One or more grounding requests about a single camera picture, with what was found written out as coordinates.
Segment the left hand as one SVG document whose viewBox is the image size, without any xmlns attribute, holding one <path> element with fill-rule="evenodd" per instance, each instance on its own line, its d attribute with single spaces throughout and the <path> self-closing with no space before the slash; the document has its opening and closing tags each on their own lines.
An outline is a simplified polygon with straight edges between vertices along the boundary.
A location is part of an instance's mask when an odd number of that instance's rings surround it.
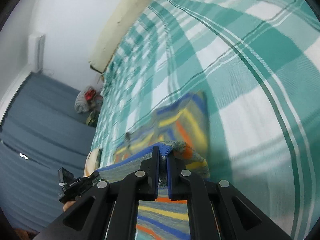
<svg viewBox="0 0 320 240">
<path fill-rule="evenodd" d="M 63 211 L 65 212 L 66 210 L 68 210 L 74 203 L 75 203 L 74 200 L 67 201 L 67 202 L 63 205 Z"/>
</svg>

